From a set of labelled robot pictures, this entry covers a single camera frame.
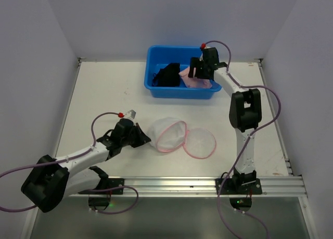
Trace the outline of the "white mesh laundry bag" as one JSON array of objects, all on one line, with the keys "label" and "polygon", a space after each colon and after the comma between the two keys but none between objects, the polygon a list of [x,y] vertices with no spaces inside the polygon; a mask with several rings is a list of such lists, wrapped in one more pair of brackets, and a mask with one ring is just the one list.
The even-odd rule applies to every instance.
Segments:
[{"label": "white mesh laundry bag", "polygon": [[209,158],[216,150],[214,135],[204,128],[188,129],[187,123],[177,118],[156,120],[147,131],[150,145],[161,153],[182,148],[194,159]]}]

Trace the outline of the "black bra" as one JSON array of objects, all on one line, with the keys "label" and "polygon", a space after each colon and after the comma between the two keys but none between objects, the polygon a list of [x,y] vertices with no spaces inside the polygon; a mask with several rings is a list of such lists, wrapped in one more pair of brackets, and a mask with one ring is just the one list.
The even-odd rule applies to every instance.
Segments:
[{"label": "black bra", "polygon": [[180,64],[170,63],[153,74],[152,86],[154,87],[178,87],[181,83]]}]

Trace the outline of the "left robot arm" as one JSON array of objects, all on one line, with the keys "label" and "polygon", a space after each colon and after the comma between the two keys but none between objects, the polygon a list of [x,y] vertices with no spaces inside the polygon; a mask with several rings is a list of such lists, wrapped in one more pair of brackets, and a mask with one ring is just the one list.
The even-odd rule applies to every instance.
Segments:
[{"label": "left robot arm", "polygon": [[122,118],[81,157],[41,157],[24,181],[21,192],[42,212],[53,210],[65,197],[77,193],[121,195],[124,180],[109,178],[98,163],[118,155],[126,146],[137,148],[150,141],[138,123]]}]

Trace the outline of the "pink bra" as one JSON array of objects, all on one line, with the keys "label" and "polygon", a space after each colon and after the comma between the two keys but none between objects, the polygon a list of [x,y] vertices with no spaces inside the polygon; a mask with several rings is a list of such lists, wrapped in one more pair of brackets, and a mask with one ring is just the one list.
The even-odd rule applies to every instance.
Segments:
[{"label": "pink bra", "polygon": [[183,80],[187,88],[210,89],[212,84],[208,79],[198,79],[189,77],[190,67],[179,72],[180,78]]}]

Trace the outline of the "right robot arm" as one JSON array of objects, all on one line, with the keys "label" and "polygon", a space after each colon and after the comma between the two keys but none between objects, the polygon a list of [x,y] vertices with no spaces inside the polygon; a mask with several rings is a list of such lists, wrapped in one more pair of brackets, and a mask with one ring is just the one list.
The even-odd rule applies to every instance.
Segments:
[{"label": "right robot arm", "polygon": [[254,131],[262,120],[261,93],[241,85],[219,60],[215,47],[202,45],[200,57],[190,60],[189,77],[213,80],[230,97],[229,121],[236,132],[237,157],[229,173],[215,180],[221,195],[261,195],[261,182],[254,165]]}]

